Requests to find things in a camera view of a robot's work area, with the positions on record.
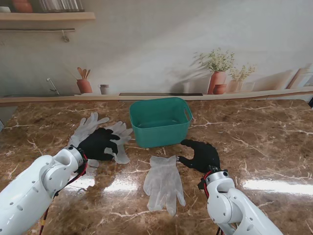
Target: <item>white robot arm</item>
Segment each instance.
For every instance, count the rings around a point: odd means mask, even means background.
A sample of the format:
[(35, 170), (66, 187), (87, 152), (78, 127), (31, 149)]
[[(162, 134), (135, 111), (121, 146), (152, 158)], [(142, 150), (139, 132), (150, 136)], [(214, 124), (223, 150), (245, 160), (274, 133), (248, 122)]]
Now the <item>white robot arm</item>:
[(30, 229), (83, 164), (74, 147), (36, 159), (0, 193), (0, 235), (21, 235)]
[(208, 213), (225, 235), (283, 235), (240, 190), (226, 170), (205, 177)]

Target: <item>black glove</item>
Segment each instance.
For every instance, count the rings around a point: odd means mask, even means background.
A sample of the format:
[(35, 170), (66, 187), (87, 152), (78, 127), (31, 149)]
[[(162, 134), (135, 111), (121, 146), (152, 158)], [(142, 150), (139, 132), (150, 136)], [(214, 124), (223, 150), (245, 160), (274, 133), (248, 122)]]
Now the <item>black glove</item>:
[(120, 137), (112, 135), (113, 130), (99, 128), (95, 130), (90, 136), (82, 141), (78, 148), (82, 149), (88, 159), (95, 159), (99, 161), (109, 161), (114, 157), (111, 154), (104, 153), (106, 148), (112, 149), (112, 152), (117, 154), (116, 143), (110, 140), (119, 140)]
[(195, 151), (194, 158), (191, 160), (178, 156), (178, 160), (188, 168), (196, 169), (201, 173), (207, 173), (213, 167), (221, 168), (219, 154), (209, 143), (183, 140), (180, 144), (191, 147)]

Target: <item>latex glove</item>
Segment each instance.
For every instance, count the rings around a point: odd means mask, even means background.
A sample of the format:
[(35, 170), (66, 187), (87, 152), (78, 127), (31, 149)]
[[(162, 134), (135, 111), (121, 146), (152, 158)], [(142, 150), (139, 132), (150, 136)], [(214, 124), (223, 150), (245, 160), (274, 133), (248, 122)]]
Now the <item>latex glove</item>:
[(209, 143), (183, 140), (180, 144), (191, 147), (195, 152), (191, 160), (182, 156), (177, 157), (177, 160), (188, 168), (196, 169), (201, 173), (207, 173), (211, 167), (221, 168), (219, 154)]
[[(112, 140), (112, 142), (116, 143), (118, 150), (118, 153), (114, 158), (116, 163), (118, 164), (129, 163), (131, 160), (129, 159), (125, 152), (124, 144), (127, 143), (132, 138), (130, 134), (133, 132), (133, 130), (126, 129), (126, 124), (121, 121), (117, 122), (111, 127), (108, 127), (108, 129), (112, 130), (114, 135), (120, 137), (120, 140), (118, 141)], [(106, 148), (104, 152), (108, 154), (113, 154), (112, 149), (109, 148)]]
[(110, 148), (113, 153), (118, 153), (116, 143), (112, 140), (120, 140), (119, 136), (113, 135), (113, 130), (99, 128), (82, 141), (78, 148), (81, 148), (88, 159), (95, 159), (99, 161), (112, 160), (115, 155), (105, 153), (106, 148)]
[(80, 121), (79, 127), (75, 130), (74, 135), (70, 137), (68, 145), (78, 145), (85, 140), (90, 134), (92, 134), (98, 127), (98, 125), (108, 122), (110, 119), (105, 117), (101, 120), (98, 120), (98, 113), (91, 113), (90, 117), (86, 120), (83, 118)]
[(184, 200), (182, 184), (179, 172), (176, 168), (176, 156), (170, 158), (150, 158), (151, 169), (149, 170), (143, 189), (150, 196), (148, 202), (149, 211), (159, 211), (166, 206), (171, 216), (176, 214), (176, 197), (182, 206)]

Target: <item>white glove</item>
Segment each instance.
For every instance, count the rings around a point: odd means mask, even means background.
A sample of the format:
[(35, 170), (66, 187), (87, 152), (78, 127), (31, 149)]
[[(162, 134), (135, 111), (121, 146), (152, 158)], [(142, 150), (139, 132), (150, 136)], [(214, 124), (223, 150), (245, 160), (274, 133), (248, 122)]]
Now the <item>white glove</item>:
[(149, 211), (159, 211), (166, 206), (171, 216), (176, 214), (176, 196), (182, 206), (186, 206), (179, 172), (176, 168), (176, 156), (170, 158), (150, 158), (149, 170), (143, 190), (150, 196)]
[(126, 129), (126, 124), (121, 122), (121, 121), (117, 122), (113, 126), (107, 127), (106, 129), (113, 130), (113, 135), (117, 135), (121, 139), (118, 141), (111, 140), (112, 142), (116, 143), (116, 145), (117, 145), (118, 153), (116, 156), (110, 148), (106, 148), (104, 150), (104, 153), (109, 153), (109, 154), (114, 155), (115, 156), (114, 159), (115, 159), (116, 163), (118, 163), (118, 164), (129, 163), (131, 160), (126, 155), (124, 144), (127, 143), (132, 138), (130, 136), (130, 134), (133, 132), (133, 130), (132, 129)]
[(68, 146), (72, 144), (75, 147), (78, 147), (82, 141), (87, 139), (87, 137), (97, 129), (98, 125), (106, 123), (110, 120), (108, 117), (105, 117), (98, 121), (98, 117), (98, 113), (94, 112), (91, 113), (87, 121), (86, 118), (83, 118), (80, 121), (79, 127), (75, 130), (74, 135), (70, 137)]

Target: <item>teal plastic basket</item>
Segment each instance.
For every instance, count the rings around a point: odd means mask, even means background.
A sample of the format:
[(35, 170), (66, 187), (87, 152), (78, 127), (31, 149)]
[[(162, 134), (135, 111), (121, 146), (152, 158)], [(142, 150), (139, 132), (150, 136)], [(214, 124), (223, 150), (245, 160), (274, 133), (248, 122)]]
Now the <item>teal plastic basket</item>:
[(180, 143), (185, 139), (192, 113), (181, 98), (138, 101), (130, 107), (137, 144), (152, 148)]

